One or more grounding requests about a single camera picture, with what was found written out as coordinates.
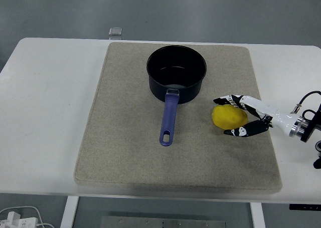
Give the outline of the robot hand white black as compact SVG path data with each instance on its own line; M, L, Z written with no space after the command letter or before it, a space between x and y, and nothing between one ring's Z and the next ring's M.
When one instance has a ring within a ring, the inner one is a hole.
M226 95L213 100L217 105L232 105L247 111L258 119L234 129L225 129L224 134L250 137L278 127L286 135L293 136L302 118L296 114L284 114L261 100L246 95Z

